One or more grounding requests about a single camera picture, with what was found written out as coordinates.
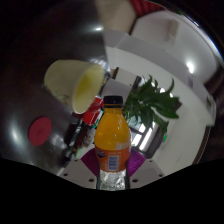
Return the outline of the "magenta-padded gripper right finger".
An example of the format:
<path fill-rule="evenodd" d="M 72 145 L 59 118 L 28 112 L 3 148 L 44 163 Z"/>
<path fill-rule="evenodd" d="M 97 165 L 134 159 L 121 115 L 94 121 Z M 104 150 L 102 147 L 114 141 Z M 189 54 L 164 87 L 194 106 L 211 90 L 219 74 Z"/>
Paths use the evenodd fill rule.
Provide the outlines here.
<path fill-rule="evenodd" d="M 153 159 L 146 159 L 134 148 L 127 162 L 127 189 L 144 187 L 165 176 Z"/>

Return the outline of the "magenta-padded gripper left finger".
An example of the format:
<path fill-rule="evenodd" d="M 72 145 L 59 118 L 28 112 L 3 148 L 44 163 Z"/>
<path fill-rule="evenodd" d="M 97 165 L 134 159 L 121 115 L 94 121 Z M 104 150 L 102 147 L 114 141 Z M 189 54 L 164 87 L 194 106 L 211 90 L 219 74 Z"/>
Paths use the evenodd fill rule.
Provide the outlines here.
<path fill-rule="evenodd" d="M 60 177 L 80 187 L 96 189 L 99 171 L 95 149 L 91 149 L 80 159 L 71 161 L 61 172 Z"/>

